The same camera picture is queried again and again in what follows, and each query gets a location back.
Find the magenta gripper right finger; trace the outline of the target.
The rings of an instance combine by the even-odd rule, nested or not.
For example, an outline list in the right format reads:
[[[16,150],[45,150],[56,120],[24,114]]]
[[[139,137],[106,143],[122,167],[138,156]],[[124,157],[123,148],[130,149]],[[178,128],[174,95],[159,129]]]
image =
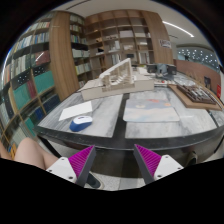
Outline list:
[[[146,184],[164,178],[183,168],[169,155],[162,155],[143,147],[134,145],[134,156]]]

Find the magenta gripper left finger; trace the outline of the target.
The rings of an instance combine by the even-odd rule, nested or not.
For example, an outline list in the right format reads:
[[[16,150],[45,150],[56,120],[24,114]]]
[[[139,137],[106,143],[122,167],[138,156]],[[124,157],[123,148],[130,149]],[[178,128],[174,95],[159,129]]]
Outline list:
[[[83,187],[96,156],[95,146],[89,146],[73,156],[59,158],[47,171]]]

